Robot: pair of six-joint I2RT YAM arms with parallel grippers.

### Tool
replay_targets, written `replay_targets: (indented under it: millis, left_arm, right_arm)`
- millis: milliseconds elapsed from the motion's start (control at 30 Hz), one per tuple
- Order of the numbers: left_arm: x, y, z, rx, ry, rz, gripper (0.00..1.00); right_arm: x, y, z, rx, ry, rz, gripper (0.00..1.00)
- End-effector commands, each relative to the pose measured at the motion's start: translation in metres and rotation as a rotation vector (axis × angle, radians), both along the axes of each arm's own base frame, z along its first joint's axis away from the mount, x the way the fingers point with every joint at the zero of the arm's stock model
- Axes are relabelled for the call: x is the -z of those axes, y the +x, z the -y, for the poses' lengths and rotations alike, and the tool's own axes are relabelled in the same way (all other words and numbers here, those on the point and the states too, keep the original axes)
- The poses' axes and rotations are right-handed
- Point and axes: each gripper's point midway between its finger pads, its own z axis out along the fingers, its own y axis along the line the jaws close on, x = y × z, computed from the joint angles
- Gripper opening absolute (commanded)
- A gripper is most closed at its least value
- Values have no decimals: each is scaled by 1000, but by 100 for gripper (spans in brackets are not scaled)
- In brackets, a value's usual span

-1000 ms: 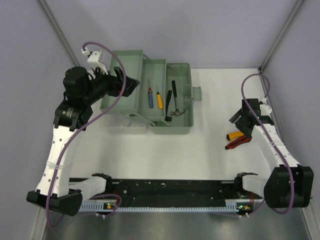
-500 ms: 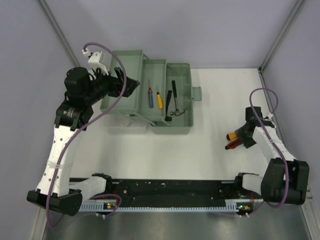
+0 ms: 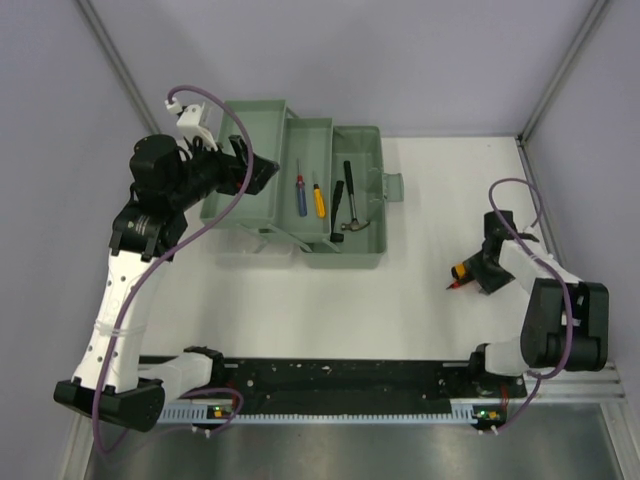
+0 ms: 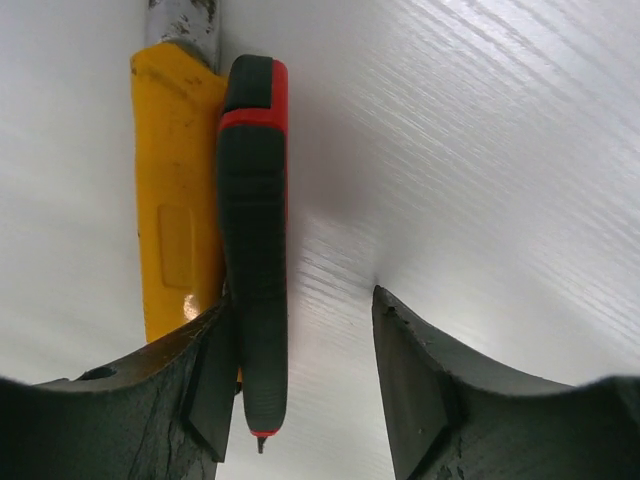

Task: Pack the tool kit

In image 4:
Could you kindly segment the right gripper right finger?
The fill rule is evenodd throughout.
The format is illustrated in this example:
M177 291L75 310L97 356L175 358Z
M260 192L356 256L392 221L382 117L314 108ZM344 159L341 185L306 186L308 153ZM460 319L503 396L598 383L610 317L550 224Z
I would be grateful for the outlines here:
M639 381L579 386L493 360L383 287L372 324L399 479L635 479Z

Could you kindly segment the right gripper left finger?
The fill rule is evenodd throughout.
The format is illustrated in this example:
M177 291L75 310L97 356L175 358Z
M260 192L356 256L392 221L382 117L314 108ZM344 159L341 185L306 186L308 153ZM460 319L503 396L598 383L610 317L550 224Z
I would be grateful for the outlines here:
M4 479L213 479L237 355L230 301L131 354L66 378L1 381Z

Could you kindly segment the red handled pliers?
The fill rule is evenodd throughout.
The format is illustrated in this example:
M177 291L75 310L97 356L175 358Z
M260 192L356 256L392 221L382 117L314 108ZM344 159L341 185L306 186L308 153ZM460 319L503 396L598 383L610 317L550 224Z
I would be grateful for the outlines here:
M268 56L232 64L217 152L219 225L248 428L262 450L288 395L288 71Z

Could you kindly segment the orange black utility knife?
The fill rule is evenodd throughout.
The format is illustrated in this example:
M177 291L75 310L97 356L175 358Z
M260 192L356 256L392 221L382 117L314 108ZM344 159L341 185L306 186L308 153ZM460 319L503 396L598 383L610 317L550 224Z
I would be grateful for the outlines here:
M130 60L145 334L156 341L220 298L215 193L220 76L217 1L150 1Z

